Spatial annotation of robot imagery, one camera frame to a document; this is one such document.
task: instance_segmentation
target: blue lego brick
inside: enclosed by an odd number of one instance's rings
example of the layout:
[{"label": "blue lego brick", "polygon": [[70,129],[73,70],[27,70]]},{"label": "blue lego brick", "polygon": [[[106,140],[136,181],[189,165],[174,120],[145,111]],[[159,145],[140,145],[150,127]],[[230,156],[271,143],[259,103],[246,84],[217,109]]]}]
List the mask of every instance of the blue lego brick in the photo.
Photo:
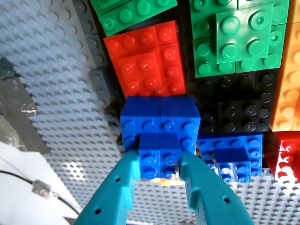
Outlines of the blue lego brick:
[{"label": "blue lego brick", "polygon": [[161,133],[159,135],[160,165],[179,164],[181,147],[177,134]]},{"label": "blue lego brick", "polygon": [[168,180],[179,178],[179,165],[159,165],[159,178]]},{"label": "blue lego brick", "polygon": [[160,97],[128,96],[127,105],[160,105]]},{"label": "blue lego brick", "polygon": [[124,147],[137,148],[141,133],[159,133],[159,109],[159,105],[125,103],[120,117]]},{"label": "blue lego brick", "polygon": [[178,105],[161,105],[160,114],[160,132],[177,133],[181,149],[194,153],[200,125],[200,115],[194,101],[186,105],[182,101]]},{"label": "blue lego brick", "polygon": [[141,134],[139,143],[140,165],[159,165],[160,159],[159,133]]},{"label": "blue lego brick", "polygon": [[159,178],[160,176],[160,165],[146,166],[140,165],[141,178],[147,180],[153,180],[154,178]]}]

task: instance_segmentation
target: lego stud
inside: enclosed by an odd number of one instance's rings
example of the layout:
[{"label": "lego stud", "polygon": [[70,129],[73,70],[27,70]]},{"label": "lego stud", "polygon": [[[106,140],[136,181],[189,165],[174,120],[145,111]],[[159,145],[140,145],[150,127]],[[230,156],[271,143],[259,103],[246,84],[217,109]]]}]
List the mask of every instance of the lego stud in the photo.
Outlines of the lego stud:
[{"label": "lego stud", "polygon": [[225,34],[234,34],[240,28],[240,21],[235,16],[229,16],[222,22],[222,31]]},{"label": "lego stud", "polygon": [[281,40],[282,40],[283,36],[282,33],[278,30],[272,30],[271,31],[271,40],[270,40],[270,44],[269,45],[278,45]]},{"label": "lego stud", "polygon": [[156,163],[156,157],[154,154],[145,154],[142,157],[142,165],[154,166]]},{"label": "lego stud", "polygon": [[284,96],[289,102],[295,101],[299,98],[299,92],[297,90],[288,90],[285,92]]},{"label": "lego stud", "polygon": [[274,67],[279,63],[279,57],[275,53],[269,53],[266,58],[262,59],[262,62],[267,67]]},{"label": "lego stud", "polygon": [[169,2],[170,2],[170,0],[157,0],[157,3],[160,6],[166,6]]},{"label": "lego stud", "polygon": [[179,75],[179,70],[177,67],[170,67],[167,70],[167,76],[170,78],[175,78]]},{"label": "lego stud", "polygon": [[164,51],[164,59],[167,61],[172,61],[176,57],[176,51],[175,49],[168,48]]},{"label": "lego stud", "polygon": [[251,159],[250,162],[251,162],[251,167],[259,167],[259,166],[261,166],[261,163],[256,158]]},{"label": "lego stud", "polygon": [[251,158],[258,158],[261,156],[261,153],[259,152],[258,149],[250,149],[249,150],[249,155]]},{"label": "lego stud", "polygon": [[281,120],[277,123],[277,127],[281,131],[288,131],[292,129],[292,125],[287,120]]},{"label": "lego stud", "polygon": [[211,71],[211,68],[210,68],[210,64],[208,62],[200,64],[200,66],[198,68],[198,72],[201,75],[207,75],[210,73],[210,71]]},{"label": "lego stud", "polygon": [[131,36],[126,36],[123,43],[126,48],[132,49],[135,46],[135,39]]},{"label": "lego stud", "polygon": [[162,178],[165,178],[165,179],[168,179],[168,180],[172,180],[174,179],[176,176],[176,171],[174,168],[166,168],[163,170],[163,177]]},{"label": "lego stud", "polygon": [[153,65],[152,61],[150,59],[142,59],[140,61],[140,69],[144,72],[149,72],[151,71]]},{"label": "lego stud", "polygon": [[258,11],[250,16],[249,24],[254,30],[261,30],[269,23],[270,17],[267,12]]},{"label": "lego stud", "polygon": [[295,109],[291,106],[284,106],[280,109],[280,112],[282,113],[283,116],[290,117],[295,114]]},{"label": "lego stud", "polygon": [[299,64],[300,63],[300,51],[295,51],[292,55],[292,60],[294,63]]},{"label": "lego stud", "polygon": [[221,54],[224,59],[232,60],[238,55],[238,47],[236,46],[236,44],[228,43],[222,48]]},{"label": "lego stud", "polygon": [[177,158],[172,153],[164,154],[163,162],[166,165],[175,165],[177,163]]},{"label": "lego stud", "polygon": [[197,127],[193,121],[184,123],[182,128],[187,134],[192,134],[197,130]]},{"label": "lego stud", "polygon": [[109,41],[107,43],[107,48],[109,52],[115,53],[119,49],[120,44],[116,41]]},{"label": "lego stud", "polygon": [[232,177],[230,174],[222,174],[221,179],[226,183],[229,184],[232,181]]},{"label": "lego stud", "polygon": [[240,142],[238,139],[235,139],[233,141],[230,142],[230,145],[233,147],[233,148],[241,148],[243,147],[243,143]]},{"label": "lego stud", "polygon": [[261,172],[258,170],[258,168],[251,168],[251,176],[258,177],[261,175]]},{"label": "lego stud", "polygon": [[149,33],[149,32],[144,32],[144,33],[141,35],[140,40],[141,40],[141,43],[142,43],[143,45],[150,45],[150,44],[152,44],[152,42],[153,42],[153,36],[152,36],[152,34]]},{"label": "lego stud", "polygon": [[138,14],[147,15],[150,12],[150,4],[147,0],[139,0],[136,9]]},{"label": "lego stud", "polygon": [[251,131],[254,131],[256,129],[256,125],[253,121],[248,121],[248,122],[245,122],[244,124],[244,130],[246,132],[251,132]]},{"label": "lego stud", "polygon": [[191,137],[185,137],[181,140],[181,146],[183,149],[189,149],[192,148],[194,145],[194,141]]},{"label": "lego stud", "polygon": [[200,56],[206,56],[210,53],[210,45],[208,43],[201,43],[197,47],[197,53]]},{"label": "lego stud", "polygon": [[146,132],[152,133],[157,130],[157,126],[156,126],[154,120],[149,120],[143,124],[143,129]]},{"label": "lego stud", "polygon": [[123,63],[121,65],[121,71],[125,76],[131,75],[134,71],[133,65],[129,62]]},{"label": "lego stud", "polygon": [[273,14],[272,14],[272,21],[279,21],[283,19],[285,16],[285,12],[287,9],[283,5],[274,5],[273,7]]},{"label": "lego stud", "polygon": [[103,28],[107,31],[112,31],[116,27],[114,20],[110,17],[105,18],[103,20],[102,25],[103,25]]},{"label": "lego stud", "polygon": [[245,184],[245,183],[249,182],[249,177],[245,174],[240,174],[240,175],[238,175],[238,181],[240,183]]},{"label": "lego stud", "polygon": [[240,61],[240,67],[244,70],[250,70],[254,67],[254,65],[255,65],[254,59]]},{"label": "lego stud", "polygon": [[145,86],[149,90],[154,90],[158,86],[158,83],[154,78],[148,78],[147,80],[145,80]]},{"label": "lego stud", "polygon": [[232,67],[233,65],[231,62],[224,62],[218,65],[219,70],[223,73],[230,71]]},{"label": "lego stud", "polygon": [[209,6],[209,0],[194,0],[194,8],[197,11],[203,11]]},{"label": "lego stud", "polygon": [[132,20],[132,14],[129,9],[122,9],[119,14],[119,18],[123,23],[129,23]]},{"label": "lego stud", "polygon": [[247,45],[247,51],[252,56],[259,56],[264,52],[265,46],[264,41],[255,39]]},{"label": "lego stud", "polygon": [[144,169],[142,174],[144,178],[146,178],[147,180],[152,180],[154,178],[156,178],[156,169],[154,168],[147,168],[147,169]]},{"label": "lego stud", "polygon": [[300,72],[299,71],[292,71],[291,73],[289,73],[289,75],[287,76],[289,82],[291,83],[300,83]]},{"label": "lego stud", "polygon": [[207,22],[207,20],[200,20],[198,23],[196,23],[195,30],[200,34],[207,34],[210,31],[210,24]]},{"label": "lego stud", "polygon": [[168,27],[163,27],[162,29],[160,29],[159,31],[159,37],[161,40],[163,41],[168,41],[171,39],[172,37],[172,31],[170,28]]}]

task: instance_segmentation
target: red lego brick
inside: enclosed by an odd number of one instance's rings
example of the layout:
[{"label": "red lego brick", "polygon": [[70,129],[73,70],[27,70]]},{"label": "red lego brick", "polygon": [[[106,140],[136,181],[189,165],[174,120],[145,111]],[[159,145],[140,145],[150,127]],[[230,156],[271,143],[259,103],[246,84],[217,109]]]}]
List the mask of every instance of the red lego brick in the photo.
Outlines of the red lego brick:
[{"label": "red lego brick", "polygon": [[177,23],[175,20],[155,25],[158,45],[178,42]]},{"label": "red lego brick", "polygon": [[178,43],[161,45],[159,49],[169,94],[184,94],[186,90]]},{"label": "red lego brick", "polygon": [[155,47],[136,53],[136,55],[114,61],[125,97],[159,95],[165,84],[160,71],[162,65],[159,49]]}]

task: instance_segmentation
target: gray lego baseplate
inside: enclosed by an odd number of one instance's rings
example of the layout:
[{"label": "gray lego baseplate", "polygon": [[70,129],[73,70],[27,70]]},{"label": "gray lego baseplate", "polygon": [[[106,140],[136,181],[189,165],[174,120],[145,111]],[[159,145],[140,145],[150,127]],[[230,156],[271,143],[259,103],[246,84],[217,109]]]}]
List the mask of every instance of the gray lego baseplate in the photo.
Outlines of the gray lego baseplate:
[{"label": "gray lego baseplate", "polygon": [[[72,1],[0,0],[0,50],[37,104],[31,121],[51,150],[47,161],[84,207],[121,156],[89,79],[96,64]],[[232,188],[255,224],[300,223],[298,183],[283,187],[266,170]],[[139,181],[128,220],[187,225],[195,215],[184,186]]]}]

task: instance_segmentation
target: stacked lego bricks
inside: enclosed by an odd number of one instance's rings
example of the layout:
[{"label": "stacked lego bricks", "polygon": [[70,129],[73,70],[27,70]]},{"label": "stacked lego bricks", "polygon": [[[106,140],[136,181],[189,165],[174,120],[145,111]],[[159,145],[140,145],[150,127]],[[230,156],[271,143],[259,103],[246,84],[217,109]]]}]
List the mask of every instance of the stacked lego bricks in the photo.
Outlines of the stacked lego bricks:
[{"label": "stacked lego bricks", "polygon": [[104,38],[127,96],[185,93],[176,21]]},{"label": "stacked lego bricks", "polygon": [[279,68],[288,0],[190,0],[196,77]]},{"label": "stacked lego bricks", "polygon": [[300,2],[292,0],[270,127],[300,131]]},{"label": "stacked lego bricks", "polygon": [[181,151],[195,153],[200,115],[192,98],[128,97],[121,114],[125,152],[139,150],[141,178],[179,178]]},{"label": "stacked lego bricks", "polygon": [[263,135],[199,134],[202,160],[225,182],[247,183],[262,174]]},{"label": "stacked lego bricks", "polygon": [[176,0],[91,0],[107,36],[177,5]]}]

